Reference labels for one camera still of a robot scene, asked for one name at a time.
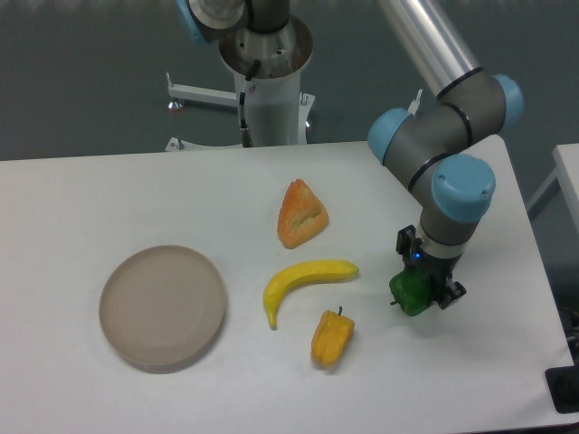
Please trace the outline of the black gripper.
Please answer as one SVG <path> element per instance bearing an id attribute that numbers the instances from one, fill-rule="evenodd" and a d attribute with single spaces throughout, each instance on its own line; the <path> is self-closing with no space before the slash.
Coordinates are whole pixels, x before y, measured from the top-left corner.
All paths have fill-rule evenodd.
<path id="1" fill-rule="evenodd" d="M 398 231 L 396 252 L 402 256 L 404 269 L 419 269 L 428 275 L 432 298 L 440 309 L 455 304 L 466 288 L 453 280 L 453 271 L 463 254 L 463 246 L 447 246 L 417 232 L 413 225 Z"/>

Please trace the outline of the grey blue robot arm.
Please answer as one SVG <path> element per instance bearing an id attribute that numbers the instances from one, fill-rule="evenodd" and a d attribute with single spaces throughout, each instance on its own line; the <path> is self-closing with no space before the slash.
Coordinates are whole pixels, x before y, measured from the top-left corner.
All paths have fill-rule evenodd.
<path id="1" fill-rule="evenodd" d="M 286 1 L 180 1 L 176 5 L 195 42 L 218 42 L 235 82 L 241 143 L 296 145 L 300 75 L 313 51 L 308 27 Z M 496 178 L 469 147 L 517 122 L 524 99 L 504 75 L 488 75 L 435 1 L 383 1 L 395 35 L 437 100 L 419 113 L 392 108 L 370 127 L 377 160 L 421 205 L 416 225 L 398 232 L 404 268 L 390 281 L 406 315 L 446 308 L 466 292 L 452 272 L 487 212 Z"/>

